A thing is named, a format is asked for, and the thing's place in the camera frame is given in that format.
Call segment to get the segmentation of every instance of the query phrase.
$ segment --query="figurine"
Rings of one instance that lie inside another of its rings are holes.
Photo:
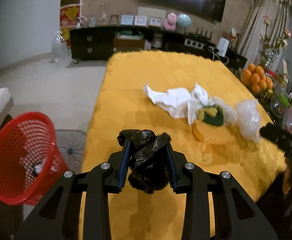
[[[81,25],[82,27],[84,27],[84,28],[87,28],[87,27],[88,27],[88,19],[87,19],[87,17],[82,16],[81,19],[82,19],[82,20],[81,20],[81,22],[80,22],[80,25]]]
[[[75,19],[75,22],[76,22],[75,28],[76,29],[80,29],[81,28],[81,25],[80,25],[81,20],[82,19],[80,17],[76,17],[76,19]]]
[[[165,30],[174,31],[176,29],[176,21],[177,21],[176,14],[174,13],[168,14],[164,24]]]
[[[89,24],[88,24],[89,27],[95,27],[96,26],[96,19],[94,17],[92,17],[90,20],[89,20]]]
[[[229,48],[233,49],[233,43],[235,42],[235,40],[238,38],[237,32],[234,28],[230,29],[229,32],[229,37],[230,37],[230,44],[229,44]]]
[[[106,14],[103,13],[99,20],[101,21],[101,25],[108,25],[108,19]]]

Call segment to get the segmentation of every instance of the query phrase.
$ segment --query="electrical cable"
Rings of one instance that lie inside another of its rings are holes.
[[[208,51],[209,51],[210,53],[213,54],[213,59],[212,59],[212,61],[214,61],[215,56],[216,56],[222,64],[224,64],[224,65],[227,65],[227,64],[228,64],[228,62],[229,62],[229,58],[228,58],[227,56],[225,56],[225,58],[227,59],[227,62],[224,63],[224,62],[221,61],[220,57],[219,57],[219,56],[213,51],[213,49],[212,49],[211,47],[208,47]]]

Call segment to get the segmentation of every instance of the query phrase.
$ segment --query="black cabinet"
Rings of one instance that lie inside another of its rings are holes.
[[[114,38],[118,32],[131,31],[133,35],[142,33],[145,40],[152,41],[154,33],[163,35],[164,51],[175,51],[195,54],[204,58],[213,58],[213,54],[207,49],[215,47],[206,37],[200,35],[184,35],[182,33],[164,31],[158,28],[146,28],[139,26],[99,26],[93,28],[82,28],[71,30],[71,50],[74,60],[108,60],[114,53]],[[197,49],[185,46],[185,39],[197,41],[205,46],[203,49]],[[226,56],[229,59],[228,68],[238,69],[244,67],[247,59],[228,50]]]
[[[113,54],[114,34],[110,29],[85,28],[70,34],[73,59],[108,60]]]

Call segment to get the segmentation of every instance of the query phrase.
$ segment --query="yellow tablecloth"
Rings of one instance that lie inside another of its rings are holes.
[[[191,91],[197,82],[210,97],[230,105],[254,99],[240,81],[221,63],[194,55],[165,52],[134,52],[114,55],[107,64],[91,120],[82,171],[90,171],[121,150],[116,137],[123,129],[150,129],[171,135],[172,147],[208,172],[229,171],[256,201],[276,175],[285,168],[283,153],[266,140],[255,144],[237,137],[231,146],[211,146],[195,139],[187,119],[173,119],[155,106],[143,93],[148,85],[155,91],[185,87]],[[261,125],[270,118],[257,106]],[[147,195],[126,181],[123,192],[109,194],[112,239],[181,239],[186,195],[175,195],[168,186]],[[211,235],[214,215],[211,208]],[[82,235],[83,208],[80,215]]]

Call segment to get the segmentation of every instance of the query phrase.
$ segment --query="white wall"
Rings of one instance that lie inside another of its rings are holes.
[[[51,52],[60,0],[0,0],[0,68]]]

